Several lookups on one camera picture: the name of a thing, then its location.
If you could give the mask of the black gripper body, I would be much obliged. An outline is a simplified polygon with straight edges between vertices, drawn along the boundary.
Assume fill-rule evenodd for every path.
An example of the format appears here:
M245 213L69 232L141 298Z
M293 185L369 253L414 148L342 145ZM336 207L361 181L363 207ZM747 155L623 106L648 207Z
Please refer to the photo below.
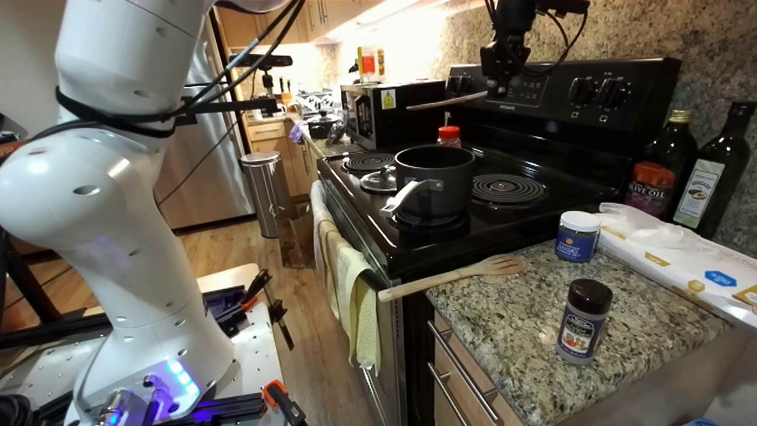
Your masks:
M524 46L543 0L492 0L492 29L498 46Z

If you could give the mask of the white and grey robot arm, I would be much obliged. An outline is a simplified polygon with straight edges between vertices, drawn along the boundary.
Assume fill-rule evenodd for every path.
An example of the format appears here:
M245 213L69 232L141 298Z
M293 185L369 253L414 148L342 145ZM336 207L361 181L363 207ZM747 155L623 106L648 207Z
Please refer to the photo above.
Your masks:
M190 416L234 362L155 186L179 119L220 106L188 94L207 13L232 5L290 32L306 0L66 0L56 65L60 119L0 165L0 224L60 253L112 333L76 379L74 426L158 426Z

